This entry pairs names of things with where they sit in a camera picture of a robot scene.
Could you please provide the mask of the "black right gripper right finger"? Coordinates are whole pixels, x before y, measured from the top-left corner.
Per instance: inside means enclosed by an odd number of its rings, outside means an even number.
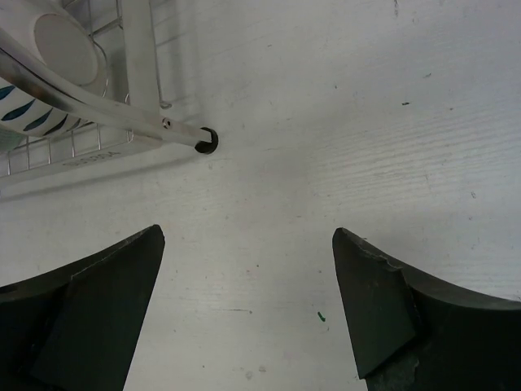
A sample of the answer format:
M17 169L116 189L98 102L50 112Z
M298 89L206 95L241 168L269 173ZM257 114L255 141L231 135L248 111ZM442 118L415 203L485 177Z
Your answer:
M517 301L436 278L344 228L332 248L357 374L368 389L519 389Z

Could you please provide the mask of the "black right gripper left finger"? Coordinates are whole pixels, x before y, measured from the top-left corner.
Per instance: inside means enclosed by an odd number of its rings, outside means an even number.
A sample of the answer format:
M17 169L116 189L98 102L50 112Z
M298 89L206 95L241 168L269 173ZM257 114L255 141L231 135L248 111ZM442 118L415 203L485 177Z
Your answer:
M153 225L1 288L3 390L122 390L164 253Z

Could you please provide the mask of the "light green ceramic bowl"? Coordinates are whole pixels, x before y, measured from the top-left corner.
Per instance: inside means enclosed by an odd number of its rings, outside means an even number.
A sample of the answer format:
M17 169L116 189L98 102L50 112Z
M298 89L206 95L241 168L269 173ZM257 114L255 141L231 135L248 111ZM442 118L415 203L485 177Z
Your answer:
M17 148L25 137L11 130L0 129L0 153L8 153Z

